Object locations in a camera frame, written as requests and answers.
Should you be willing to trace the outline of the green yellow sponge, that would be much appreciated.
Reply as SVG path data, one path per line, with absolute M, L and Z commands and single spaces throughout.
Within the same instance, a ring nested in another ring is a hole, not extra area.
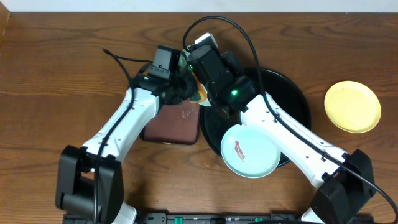
M 208 97 L 207 97 L 207 92 L 203 85 L 200 83 L 198 78 L 194 75 L 193 76 L 196 81 L 196 87 L 197 90 L 194 92 L 194 94 L 190 97 L 190 102 L 191 103 L 204 103 Z

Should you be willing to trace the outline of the green plate with stain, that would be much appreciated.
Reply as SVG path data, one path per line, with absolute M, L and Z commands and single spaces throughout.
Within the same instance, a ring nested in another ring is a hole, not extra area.
M 184 57 L 184 59 L 182 60 L 182 65 L 188 65 L 189 68 L 190 68 L 190 70 L 191 70 L 192 75 L 194 76 L 195 73 L 194 73 L 194 71 L 193 71 L 193 67 L 187 62 L 187 57 L 190 55 L 190 53 L 187 52 L 186 50 L 182 50 L 182 55 L 183 55 L 183 57 Z M 208 99 L 207 99 L 204 103 L 197 103 L 197 104 L 199 104 L 199 105 L 201 105 L 201 106 L 207 106 L 207 107 L 210 107 L 210 106 L 211 106 L 211 104 L 210 104 L 210 102 L 209 102 Z

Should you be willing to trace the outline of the yellow plate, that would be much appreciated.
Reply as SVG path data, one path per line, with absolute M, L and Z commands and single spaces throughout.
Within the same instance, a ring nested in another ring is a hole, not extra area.
M 368 132 L 381 118 L 381 104 L 376 94 L 366 85 L 348 80 L 328 89 L 324 109 L 336 127 L 349 133 Z

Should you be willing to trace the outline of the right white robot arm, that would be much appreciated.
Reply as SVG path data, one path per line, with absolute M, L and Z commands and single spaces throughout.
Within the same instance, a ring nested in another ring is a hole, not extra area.
M 237 113 L 241 124 L 269 138 L 317 189 L 301 221 L 351 223 L 376 193 L 370 158 L 359 149 L 348 154 L 287 114 L 265 91 L 260 66 L 255 67 L 254 81 L 236 57 L 221 54 L 217 45 L 184 49 L 187 63 L 205 84 L 211 106 L 227 117 Z

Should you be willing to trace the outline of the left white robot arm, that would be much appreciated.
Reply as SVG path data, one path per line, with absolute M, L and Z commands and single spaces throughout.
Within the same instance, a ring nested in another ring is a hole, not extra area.
M 122 164 L 162 105 L 177 104 L 198 90 L 193 72 L 165 80 L 139 72 L 107 123 L 81 147 L 67 145 L 58 164 L 55 206 L 80 221 L 134 223 L 137 210 L 124 202 Z

